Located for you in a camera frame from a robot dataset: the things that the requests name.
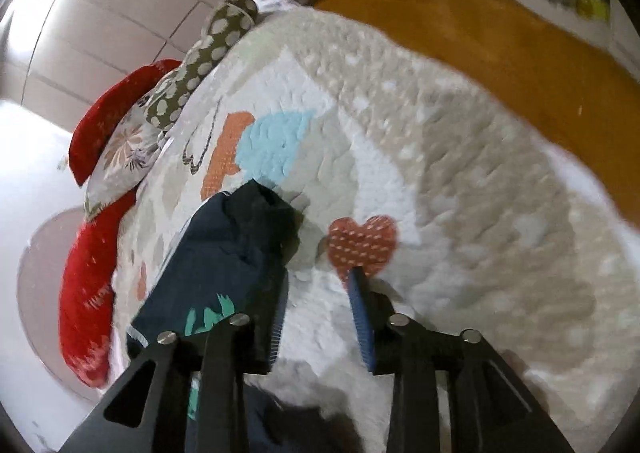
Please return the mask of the navy striped child pant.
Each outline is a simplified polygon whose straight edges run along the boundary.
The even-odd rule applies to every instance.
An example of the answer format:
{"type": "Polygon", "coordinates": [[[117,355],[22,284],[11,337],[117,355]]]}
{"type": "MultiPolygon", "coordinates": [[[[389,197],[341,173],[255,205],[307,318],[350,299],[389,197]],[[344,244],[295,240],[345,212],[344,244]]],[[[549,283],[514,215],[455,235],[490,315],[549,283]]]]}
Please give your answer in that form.
{"type": "MultiPolygon", "coordinates": [[[[127,329],[129,358],[137,358],[162,332],[181,337],[207,333],[244,311],[258,288],[273,277],[288,276],[286,254],[296,235],[294,209],[255,181],[207,199],[186,222],[151,294],[127,329]]],[[[198,452],[199,383],[198,377],[192,379],[183,452],[198,452]]],[[[244,398],[247,452],[300,451],[290,411],[281,409],[272,395],[245,383],[244,398]]]]}

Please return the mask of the small red pillow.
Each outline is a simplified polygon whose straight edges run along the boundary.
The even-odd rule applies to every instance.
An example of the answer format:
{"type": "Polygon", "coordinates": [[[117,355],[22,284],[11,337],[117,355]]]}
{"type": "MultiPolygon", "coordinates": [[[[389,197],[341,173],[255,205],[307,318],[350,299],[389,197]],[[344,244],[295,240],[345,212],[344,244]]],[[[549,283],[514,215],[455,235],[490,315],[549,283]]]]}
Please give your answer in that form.
{"type": "Polygon", "coordinates": [[[70,171],[78,186],[89,178],[108,139],[128,112],[146,92],[151,91],[180,61],[166,58],[144,65],[114,84],[78,122],[68,149],[70,171]]]}

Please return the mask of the large red pillow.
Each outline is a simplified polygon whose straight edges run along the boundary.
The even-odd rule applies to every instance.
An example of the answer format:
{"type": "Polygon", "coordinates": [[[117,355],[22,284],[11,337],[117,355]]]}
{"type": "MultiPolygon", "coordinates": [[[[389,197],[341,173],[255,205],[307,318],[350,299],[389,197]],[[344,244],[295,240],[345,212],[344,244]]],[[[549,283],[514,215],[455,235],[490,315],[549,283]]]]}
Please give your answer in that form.
{"type": "Polygon", "coordinates": [[[135,201],[136,192],[130,191],[82,222],[65,262],[58,343],[67,367],[90,388],[104,387],[110,370],[118,229],[135,201]]]}

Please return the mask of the pink white bedsheet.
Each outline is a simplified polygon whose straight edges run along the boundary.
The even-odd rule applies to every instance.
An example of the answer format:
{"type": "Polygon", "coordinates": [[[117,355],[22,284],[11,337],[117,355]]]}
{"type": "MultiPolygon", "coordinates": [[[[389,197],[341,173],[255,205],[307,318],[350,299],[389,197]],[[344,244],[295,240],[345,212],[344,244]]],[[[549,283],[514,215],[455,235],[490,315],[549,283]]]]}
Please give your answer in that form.
{"type": "Polygon", "coordinates": [[[295,0],[253,0],[260,16],[292,11],[299,7],[295,0]]]}

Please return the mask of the heart pattern quilted blanket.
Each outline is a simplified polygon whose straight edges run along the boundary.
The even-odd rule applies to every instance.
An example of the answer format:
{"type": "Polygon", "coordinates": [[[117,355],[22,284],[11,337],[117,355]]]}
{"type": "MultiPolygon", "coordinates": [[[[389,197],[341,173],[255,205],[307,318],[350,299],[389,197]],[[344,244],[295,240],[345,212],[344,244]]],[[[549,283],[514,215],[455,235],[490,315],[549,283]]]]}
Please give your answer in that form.
{"type": "Polygon", "coordinates": [[[122,219],[124,337],[206,183],[270,186],[302,216],[277,365],[262,387],[386,446],[393,383],[368,374],[337,269],[370,265],[402,312],[477,329],[578,452],[639,388],[639,236],[594,176],[477,84],[346,18],[252,29],[186,103],[122,219]]]}

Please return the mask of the floral grey pillow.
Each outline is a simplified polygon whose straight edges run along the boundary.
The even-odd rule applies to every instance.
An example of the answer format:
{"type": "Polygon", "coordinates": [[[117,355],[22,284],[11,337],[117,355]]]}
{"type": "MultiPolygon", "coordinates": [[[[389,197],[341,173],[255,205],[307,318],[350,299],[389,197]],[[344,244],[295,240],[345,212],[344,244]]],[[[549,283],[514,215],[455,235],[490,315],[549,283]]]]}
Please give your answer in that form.
{"type": "Polygon", "coordinates": [[[145,117],[150,92],[130,107],[108,139],[88,179],[85,219],[94,219],[109,205],[133,190],[160,155],[163,131],[145,117]]]}

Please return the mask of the olive polka dot pillow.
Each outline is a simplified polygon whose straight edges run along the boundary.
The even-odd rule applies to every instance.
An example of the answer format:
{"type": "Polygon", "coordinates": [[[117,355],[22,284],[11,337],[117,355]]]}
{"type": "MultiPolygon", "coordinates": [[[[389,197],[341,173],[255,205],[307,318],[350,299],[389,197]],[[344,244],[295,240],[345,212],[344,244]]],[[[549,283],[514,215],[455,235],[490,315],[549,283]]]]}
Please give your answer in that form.
{"type": "Polygon", "coordinates": [[[183,61],[156,85],[144,106],[145,120],[167,131],[201,82],[247,34],[257,20],[254,0],[224,0],[207,17],[200,38],[183,61]]]}

